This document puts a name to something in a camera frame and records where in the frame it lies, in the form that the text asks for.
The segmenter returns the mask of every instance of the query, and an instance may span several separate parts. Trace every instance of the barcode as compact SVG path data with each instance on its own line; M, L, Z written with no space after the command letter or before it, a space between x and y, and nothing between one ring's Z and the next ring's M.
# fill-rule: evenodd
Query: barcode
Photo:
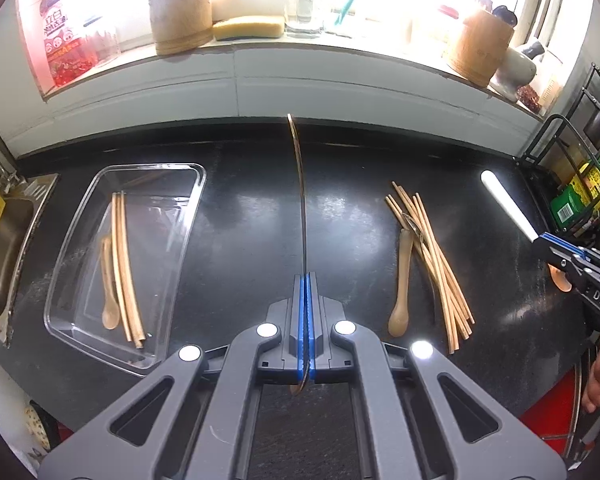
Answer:
M571 209L571 205L565 204L560 209L558 209L558 218L560 222L563 224L573 216L573 209Z

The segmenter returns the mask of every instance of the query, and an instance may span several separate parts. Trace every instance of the black countertop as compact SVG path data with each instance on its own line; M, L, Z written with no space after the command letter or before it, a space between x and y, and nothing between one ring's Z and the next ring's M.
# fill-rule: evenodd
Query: black countertop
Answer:
M420 193L474 313L474 334L452 361L516 415L573 365L586 335L578 301L552 285L528 240L480 182L483 169L493 170L542 230L510 158L419 134L302 122L299 132L308 269L317 273L320 294L341 301L350 320L398 345L428 338L445 349L440 307L417 259L411 271L409 329L396 340L386 332L395 303L398 222L383 199L395 180L407 192ZM60 245L91 179L105 166L140 162L196 162L208 172L178 288L169 353L190 342L205 349L229 343L264 320L271 303L291 295L294 275L302 269L298 180L283 123L149 128L126 136L97 136L24 159L28 175L59 172L61 177L26 256L13 338L10 348L0 344L0 364L74 430L138 378L51 336L43 323L45 298ZM318 426L347 405L346 391L337 385L313 386L302 394L304 399L287 396L286 389L271 387L264 399L282 410L283 418L293 418L293 410L297 416L315 414ZM345 411L350 416L350 409ZM266 405L263 413L258 434L268 442L281 431L275 428L283 419ZM338 424L350 425L341 419ZM317 430L306 424L305 419L303 431L316 438ZM326 424L324 430L333 427L338 425ZM344 438L339 433L333 437ZM355 453L354 440L348 438L342 445ZM283 439L272 442L267 445L273 451L254 459L254 478L258 464L270 462L276 445L284 448L280 453L294 455ZM304 451L296 451L302 467ZM272 474L270 464L265 469ZM293 477L289 471L276 474Z

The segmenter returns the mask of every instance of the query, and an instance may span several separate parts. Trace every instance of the stainless steel sink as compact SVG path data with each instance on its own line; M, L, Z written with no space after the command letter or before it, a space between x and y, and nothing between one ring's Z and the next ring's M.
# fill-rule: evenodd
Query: stainless steel sink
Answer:
M0 314L7 307L9 288L18 263L18 254L33 218L33 202L8 198L0 217Z
M0 340L8 344L20 269L40 215L58 179L48 174L25 181L0 168L5 200L0 218Z

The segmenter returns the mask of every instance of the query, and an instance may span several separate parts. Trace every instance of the wooden chopstick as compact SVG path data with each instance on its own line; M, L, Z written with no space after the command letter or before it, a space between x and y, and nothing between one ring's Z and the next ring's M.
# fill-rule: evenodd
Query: wooden chopstick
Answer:
M455 330L455 321L453 318L452 308L449 306L450 301L448 299L448 291L446 290L445 282L443 281L444 275L442 273L442 263L440 262L438 252L435 249L436 239L433 235L431 225L427 221L426 213L421 210L422 204L416 200L414 201L414 206L417 213L417 218L420 219L420 224L423 227L423 234L429 247L429 254L431 255L433 268L438 278L438 283L440 284L440 303L442 303L445 324L447 326L447 331L449 332L449 353L452 354L460 348L458 344L458 332Z
M129 326L131 335L133 336L136 348L142 348L143 341L146 340L140 312L138 310L138 302L136 301L136 291L131 275L131 264L129 262L129 246L126 238L126 208L125 195L118 195L118 222L120 224L120 244L118 246L118 259L122 270L122 291L125 295L126 311L129 318Z
M392 186L394 186L394 189L398 193L398 196L404 203L404 206L407 208L407 211L409 212L411 217L414 217L416 215L416 213L413 208L413 202L411 201L409 195L407 195L407 193L402 188L402 186L398 186L395 182L392 182ZM422 226L419 224L418 219L414 219L414 220L416 220L416 224L422 230ZM456 276L454 275L453 271L451 270L451 266L449 265L449 262L446 259L445 253L443 253L442 250L440 251L440 257L442 259L442 264L445 267L445 274L448 277L448 282L449 282L450 288L452 289L452 291L458 298L458 303L462 309L464 318L471 320L471 323L475 324L475 319L474 319L473 314L471 313L471 309L469 308L469 305L466 302L466 299L464 298L462 289L460 289L460 285L458 285L458 280L456 280Z
M470 323L475 323L474 317L464 298L464 294L462 294L458 280L456 280L448 260L435 239L422 199L417 195L412 200L402 186L398 186L395 182L392 182L392 186L407 209L408 214L423 234L425 243L422 244L420 240L416 240L416 250L418 250L432 279L438 286L441 303L446 300L446 308L443 303L443 314L447 314L445 317L445 329L450 343L450 352L452 353L452 349L459 348L458 335L461 335L463 339L468 339L472 334ZM405 222L400 205L391 195L385 197L385 201L398 219L398 222L400 222L400 225L405 228L407 222Z
M120 306L120 317L122 326L125 329L126 340L131 342L131 330L129 329L129 320L126 314L125 295L122 291L122 274L120 272L120 259L118 257L118 247L120 246L120 223L118 222L118 195L111 195L111 243L113 255L113 275L116 282L116 294L118 296L118 305Z

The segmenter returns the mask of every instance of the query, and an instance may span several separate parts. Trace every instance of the bamboo utensil holder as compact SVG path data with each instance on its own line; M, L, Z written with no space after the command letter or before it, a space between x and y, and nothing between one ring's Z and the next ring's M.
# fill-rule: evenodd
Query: bamboo utensil holder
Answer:
M446 63L476 86L486 88L504 56L514 29L484 9L464 19Z
M210 0L149 0L159 56L196 48L213 38Z

